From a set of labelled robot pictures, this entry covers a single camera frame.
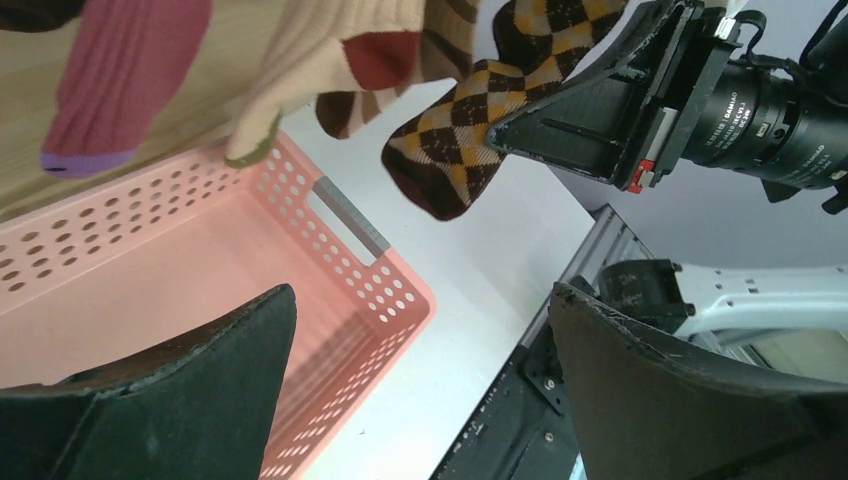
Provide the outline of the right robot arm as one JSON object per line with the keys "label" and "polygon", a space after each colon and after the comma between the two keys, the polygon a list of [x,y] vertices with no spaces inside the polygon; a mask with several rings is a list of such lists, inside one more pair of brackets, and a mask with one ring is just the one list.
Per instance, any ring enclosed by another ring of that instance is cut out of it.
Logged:
{"label": "right robot arm", "polygon": [[[495,123],[498,151],[638,194],[681,159],[759,179],[771,203],[832,189],[847,207],[847,5],[798,59],[755,52],[765,15],[743,2],[647,1],[592,64]],[[847,326],[847,269],[708,269],[669,260],[604,268],[605,303],[676,337]]]}

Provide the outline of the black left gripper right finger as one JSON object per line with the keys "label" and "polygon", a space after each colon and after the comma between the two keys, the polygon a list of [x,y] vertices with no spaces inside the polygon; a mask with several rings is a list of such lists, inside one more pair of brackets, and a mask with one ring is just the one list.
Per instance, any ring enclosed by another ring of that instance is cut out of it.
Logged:
{"label": "black left gripper right finger", "polygon": [[591,479],[843,479],[847,388],[713,353],[566,284],[549,322]]}

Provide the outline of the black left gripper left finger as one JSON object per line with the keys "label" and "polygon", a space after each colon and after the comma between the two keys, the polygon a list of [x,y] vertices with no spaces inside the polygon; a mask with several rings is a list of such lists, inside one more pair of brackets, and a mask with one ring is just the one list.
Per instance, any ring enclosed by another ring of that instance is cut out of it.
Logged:
{"label": "black left gripper left finger", "polygon": [[255,479],[296,330],[281,284],[55,384],[1,392],[5,479]]}

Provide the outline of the brown yellow argyle sock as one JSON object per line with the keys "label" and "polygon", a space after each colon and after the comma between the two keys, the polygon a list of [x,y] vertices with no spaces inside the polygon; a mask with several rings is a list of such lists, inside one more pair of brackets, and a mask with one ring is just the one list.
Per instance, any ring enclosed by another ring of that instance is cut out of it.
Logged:
{"label": "brown yellow argyle sock", "polygon": [[492,23],[498,59],[476,61],[467,78],[385,144],[382,163],[397,187],[437,220],[464,214],[506,157],[487,146],[489,128],[555,93],[626,6],[609,0],[507,2]]}

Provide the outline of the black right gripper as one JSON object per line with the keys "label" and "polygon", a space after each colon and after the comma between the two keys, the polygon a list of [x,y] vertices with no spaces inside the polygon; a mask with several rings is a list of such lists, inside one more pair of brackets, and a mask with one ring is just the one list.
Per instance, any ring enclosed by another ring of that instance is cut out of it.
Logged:
{"label": "black right gripper", "polygon": [[758,55],[755,10],[639,4],[613,42],[553,94],[495,123],[487,143],[640,193],[680,159],[761,180],[769,194],[812,186],[812,71]]}

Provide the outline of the beige striped sock red heel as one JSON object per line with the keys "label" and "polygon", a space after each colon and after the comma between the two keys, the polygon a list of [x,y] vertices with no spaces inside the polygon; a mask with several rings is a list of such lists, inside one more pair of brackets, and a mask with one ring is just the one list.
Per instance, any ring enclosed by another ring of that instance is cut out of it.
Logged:
{"label": "beige striped sock red heel", "polygon": [[282,117],[322,93],[357,87],[343,42],[378,32],[419,32],[424,2],[304,0],[284,4],[256,80],[229,137],[225,162],[263,160]]}

